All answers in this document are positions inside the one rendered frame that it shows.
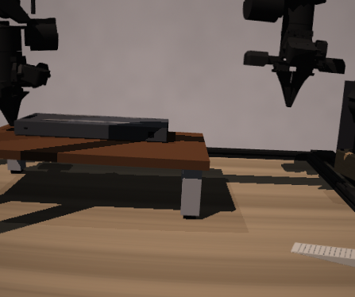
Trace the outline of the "brown flat rectangular board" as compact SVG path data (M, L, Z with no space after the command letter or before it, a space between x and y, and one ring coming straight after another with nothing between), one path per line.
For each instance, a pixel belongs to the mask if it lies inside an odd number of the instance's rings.
M168 132L166 142L134 141L20 135L8 124L0 127L0 159L7 160L11 173L19 174L26 160L182 169L180 215L189 219L199 216L202 173L210 170L202 133Z

